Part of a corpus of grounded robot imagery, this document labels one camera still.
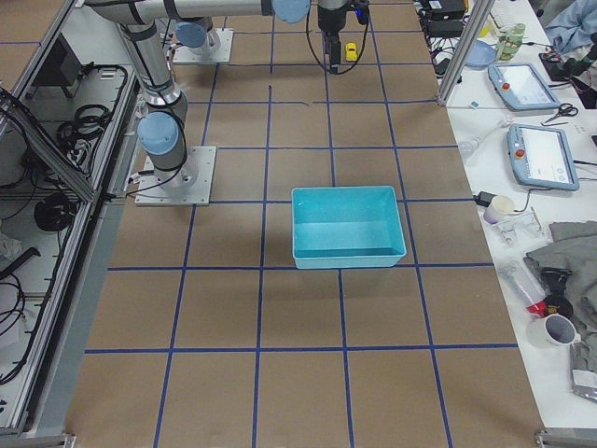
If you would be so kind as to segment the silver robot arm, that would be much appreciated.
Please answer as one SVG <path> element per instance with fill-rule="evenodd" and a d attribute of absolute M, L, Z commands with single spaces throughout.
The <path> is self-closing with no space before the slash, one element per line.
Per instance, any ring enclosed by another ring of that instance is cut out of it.
<path fill-rule="evenodd" d="M 139 78 L 149 113 L 138 125 L 138 140 L 154 166 L 158 187 L 171 189 L 193 179 L 188 169 L 187 98 L 174 80 L 156 20 L 173 19 L 188 28 L 177 39 L 185 47 L 208 43 L 211 19 L 219 16 L 274 16 L 286 23 L 308 18 L 310 1 L 87 1 L 86 6 L 117 25 Z"/>
<path fill-rule="evenodd" d="M 297 21 L 293 21 L 295 18 L 286 18 L 281 15 L 281 13 L 274 13 L 275 19 L 268 19 L 268 26 L 269 28 L 261 32 L 257 30 L 256 32 L 240 32 L 242 35 L 243 33 L 253 33 L 259 35 L 260 33 L 265 35 L 273 33 L 270 28 L 273 26 L 272 24 L 276 21 L 280 23 L 285 23 L 290 25 L 297 25 L 303 24 L 304 25 L 304 34 L 306 35 L 307 43 L 312 50 L 313 57 L 317 59 L 317 55 L 314 53 L 314 49 L 312 48 L 312 40 L 311 40 L 311 28 L 310 28 L 310 13 L 311 9 L 307 8 L 307 14 L 304 17 L 298 17 Z M 340 28 L 336 26 L 327 27 L 330 23 L 323 23 L 325 25 L 324 28 L 321 28 L 316 33 L 322 35 L 322 39 L 324 42 L 325 53 L 327 55 L 331 55 L 337 49 L 340 49 L 340 31 L 344 26 L 344 22 L 341 23 Z M 206 17 L 201 18 L 196 21 L 180 21 L 174 27 L 174 34 L 173 34 L 173 43 L 170 46 L 168 57 L 170 58 L 169 61 L 174 62 L 174 64 L 179 65 L 215 65 L 215 64 L 222 64 L 222 63 L 229 63 L 232 55 L 232 46 L 233 40 L 235 36 L 235 30 L 233 28 L 226 28 L 226 27 L 215 27 L 213 25 L 212 18 Z M 332 60 L 335 65 L 340 63 L 340 56 L 339 53 L 336 51 L 334 53 Z"/>

